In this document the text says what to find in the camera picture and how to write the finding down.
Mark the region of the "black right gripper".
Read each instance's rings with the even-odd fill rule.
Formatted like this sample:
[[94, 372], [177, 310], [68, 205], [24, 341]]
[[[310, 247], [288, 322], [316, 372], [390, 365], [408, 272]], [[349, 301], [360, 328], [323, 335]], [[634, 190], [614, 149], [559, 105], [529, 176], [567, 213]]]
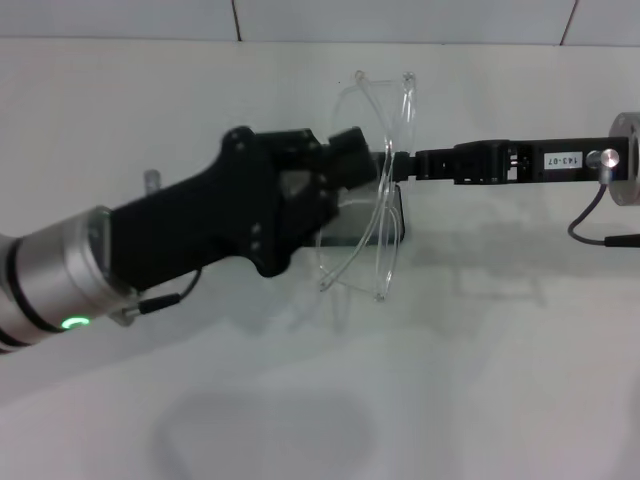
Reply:
[[625, 137], [547, 140], [483, 140], [453, 149], [398, 153], [398, 180], [451, 180], [456, 184], [502, 185], [597, 181], [599, 162], [592, 152], [612, 150], [619, 156], [615, 180], [628, 177], [628, 140]]

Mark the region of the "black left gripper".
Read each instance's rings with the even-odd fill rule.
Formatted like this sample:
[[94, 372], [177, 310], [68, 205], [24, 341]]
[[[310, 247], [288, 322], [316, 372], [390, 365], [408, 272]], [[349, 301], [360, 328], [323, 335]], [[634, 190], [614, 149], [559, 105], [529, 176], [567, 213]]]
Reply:
[[201, 173], [111, 212], [111, 272], [138, 291], [231, 256], [279, 275], [336, 216], [330, 186], [352, 190], [377, 176], [359, 127], [326, 144], [308, 130], [235, 128]]

